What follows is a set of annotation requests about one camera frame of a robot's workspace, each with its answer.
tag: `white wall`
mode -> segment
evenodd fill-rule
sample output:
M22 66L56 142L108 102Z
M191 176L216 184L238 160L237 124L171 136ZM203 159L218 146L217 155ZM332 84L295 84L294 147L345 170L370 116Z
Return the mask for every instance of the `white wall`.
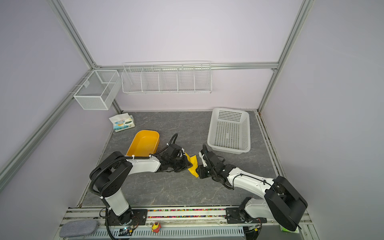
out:
M302 0L63 0L97 64L277 61Z
M262 112L322 240L383 239L383 12L316 1Z
M129 95L121 91L116 100L124 111L257 109L272 73L271 69L214 70L210 94Z
M0 2L0 168L87 67L45 0ZM52 239L75 207L115 112L68 111L0 193L0 239Z

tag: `yellow plastic bin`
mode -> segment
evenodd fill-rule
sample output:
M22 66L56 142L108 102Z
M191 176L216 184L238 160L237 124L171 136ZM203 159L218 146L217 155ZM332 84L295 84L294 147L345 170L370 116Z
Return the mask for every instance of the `yellow plastic bin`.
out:
M156 131L141 130L136 133L131 146L128 149L127 156L148 157L154 154L160 142L160 135Z

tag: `gray fabric case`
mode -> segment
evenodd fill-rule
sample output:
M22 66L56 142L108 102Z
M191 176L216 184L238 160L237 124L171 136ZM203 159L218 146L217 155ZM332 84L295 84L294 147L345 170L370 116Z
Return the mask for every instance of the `gray fabric case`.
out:
M67 222L61 227L60 237L76 237L92 234L96 231L98 222L96 220L77 220Z

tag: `table surface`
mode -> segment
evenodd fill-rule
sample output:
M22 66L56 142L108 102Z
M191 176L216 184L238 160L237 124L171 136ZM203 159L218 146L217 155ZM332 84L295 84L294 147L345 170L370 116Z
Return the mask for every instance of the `table surface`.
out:
M270 160L264 139L254 112L250 115L251 150L242 154L216 151L224 157L226 164L262 177L275 178L276 174ZM125 154L141 130L154 130L160 134L158 149L164 148L173 134L179 136L176 144L185 149L189 156L198 155L202 144L207 143L212 112L132 112L136 127L114 132L109 140L102 160L114 151ZM228 190L211 178L194 177L188 170L183 172L142 172L127 177L121 187L128 203L133 207L156 205L240 205L245 197L258 196L235 188ZM100 198L87 192L82 206L103 205Z

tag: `white wire basket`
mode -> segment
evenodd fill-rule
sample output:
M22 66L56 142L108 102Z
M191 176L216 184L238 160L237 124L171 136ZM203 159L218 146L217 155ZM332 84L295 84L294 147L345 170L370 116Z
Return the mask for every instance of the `white wire basket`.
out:
M210 64L125 67L121 74L122 90L141 93L210 93Z
M208 146L221 152L235 154L248 152L251 149L249 114L228 108L213 109Z
M120 88L117 70L93 70L73 96L84 110L108 110Z

